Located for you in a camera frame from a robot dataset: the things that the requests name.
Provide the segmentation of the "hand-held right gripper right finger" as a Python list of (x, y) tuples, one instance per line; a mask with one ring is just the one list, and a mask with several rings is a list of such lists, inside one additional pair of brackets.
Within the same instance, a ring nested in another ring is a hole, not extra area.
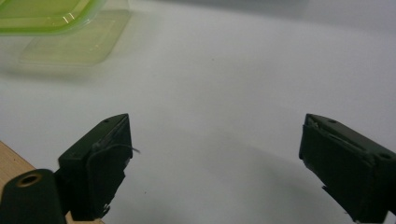
[(341, 122), (305, 116), (299, 158), (358, 223), (396, 215), (396, 153)]

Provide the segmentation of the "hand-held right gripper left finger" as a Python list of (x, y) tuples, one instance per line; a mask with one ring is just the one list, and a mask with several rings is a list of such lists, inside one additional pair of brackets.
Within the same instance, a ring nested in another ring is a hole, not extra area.
[(127, 114), (100, 121), (58, 159), (64, 211), (76, 221), (106, 215), (133, 157)]

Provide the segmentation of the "rectangular green plastic container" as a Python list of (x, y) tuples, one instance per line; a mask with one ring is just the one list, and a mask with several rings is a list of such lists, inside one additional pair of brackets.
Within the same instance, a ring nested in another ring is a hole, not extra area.
[(0, 66), (100, 63), (130, 18), (129, 0), (0, 0)]

